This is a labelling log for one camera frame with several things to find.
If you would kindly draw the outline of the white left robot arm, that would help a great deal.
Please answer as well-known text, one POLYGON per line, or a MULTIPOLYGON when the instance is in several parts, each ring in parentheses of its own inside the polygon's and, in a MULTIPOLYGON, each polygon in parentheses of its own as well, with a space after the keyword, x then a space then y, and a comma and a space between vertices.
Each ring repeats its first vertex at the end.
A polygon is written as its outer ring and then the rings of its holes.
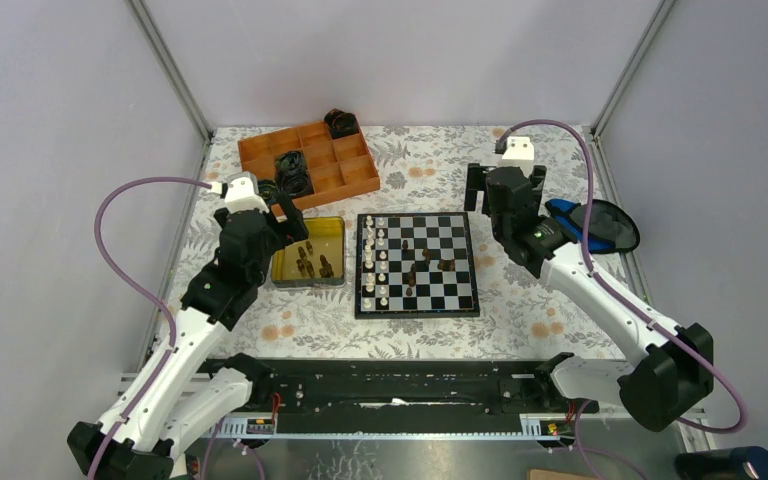
POLYGON ((213 259, 190 281, 166 346, 154 352, 117 402, 95 423, 77 423, 67 444, 90 479, 169 479, 175 462, 237 407, 269 401, 266 367, 238 354, 188 398, 181 395, 208 354, 255 302, 275 253, 308 237, 301 211, 278 195, 284 219, 260 196, 226 201, 213 259))

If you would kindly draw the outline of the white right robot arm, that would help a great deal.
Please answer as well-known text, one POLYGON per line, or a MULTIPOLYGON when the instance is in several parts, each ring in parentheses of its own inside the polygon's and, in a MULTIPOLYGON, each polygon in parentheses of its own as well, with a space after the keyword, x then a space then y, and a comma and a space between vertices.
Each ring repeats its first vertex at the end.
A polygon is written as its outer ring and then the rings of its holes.
POLYGON ((517 265, 563 293, 619 347, 621 360, 558 354, 542 366, 535 402, 557 412, 572 399, 623 407, 647 430, 660 432, 708 396, 714 342, 701 325, 683 327, 651 309, 582 252, 576 236, 539 214, 545 169, 467 167, 464 208, 491 221, 494 239, 517 265))

